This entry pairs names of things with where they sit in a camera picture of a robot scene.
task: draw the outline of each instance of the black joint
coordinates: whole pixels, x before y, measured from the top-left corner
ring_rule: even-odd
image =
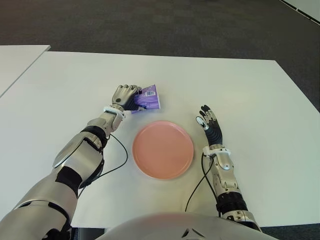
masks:
[[[94,170],[94,172],[87,178],[87,180],[85,180],[80,186],[79,188],[82,189],[88,185],[90,185],[93,181],[95,181],[102,173],[103,169],[104,169],[104,165],[105,165],[105,160],[102,159],[102,161],[100,162],[99,166]]]
[[[258,225],[252,221],[237,221],[237,223],[260,232]]]
[[[96,135],[102,143],[101,149],[103,149],[107,145],[108,140],[107,140],[106,132],[102,128],[100,128],[98,126],[86,126],[81,131],[81,133],[82,132],[88,132],[88,133],[92,133],[92,134]]]
[[[242,195],[235,191],[225,192],[219,195],[216,209],[222,214],[235,210],[248,210]]]
[[[72,168],[64,166],[57,174],[55,181],[70,187],[78,197],[78,189],[82,182],[81,176]]]
[[[69,215],[62,207],[60,207],[59,205],[57,205],[53,202],[49,202],[48,207],[57,210],[59,213],[61,213],[66,218],[66,221],[69,222]]]

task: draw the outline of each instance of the round plate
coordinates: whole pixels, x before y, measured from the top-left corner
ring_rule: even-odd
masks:
[[[132,146],[136,165],[156,179],[173,179],[183,174],[194,156],[194,145],[187,132],[169,121],[145,126]]]

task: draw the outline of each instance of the purple snack bag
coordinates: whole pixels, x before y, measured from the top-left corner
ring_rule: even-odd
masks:
[[[160,109],[159,95],[156,85],[151,85],[141,90],[141,94],[134,97],[134,102],[139,105],[139,110],[131,111],[136,113],[146,109]]]

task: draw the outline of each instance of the dark carpet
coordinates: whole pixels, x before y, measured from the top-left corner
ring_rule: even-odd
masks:
[[[320,27],[279,0],[2,0],[0,45],[276,60],[320,110]],[[319,225],[264,228],[319,239]]]

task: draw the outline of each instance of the white tabletop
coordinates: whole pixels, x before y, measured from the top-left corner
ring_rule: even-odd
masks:
[[[87,187],[73,226],[109,228],[183,211],[202,177],[208,142],[195,117],[203,104],[219,120],[257,222],[320,222],[320,115],[275,61],[72,52],[45,52],[0,99],[0,218],[51,171],[56,154],[110,104],[119,84],[156,84],[162,109],[127,115],[114,135],[127,147],[128,163]],[[157,120],[180,125],[194,144],[192,165],[173,180],[149,178],[132,158],[135,135]],[[113,139],[104,155],[105,171],[125,160]],[[204,182],[189,211],[214,216],[215,204]]]
[[[0,97],[49,48],[49,45],[0,46]]]

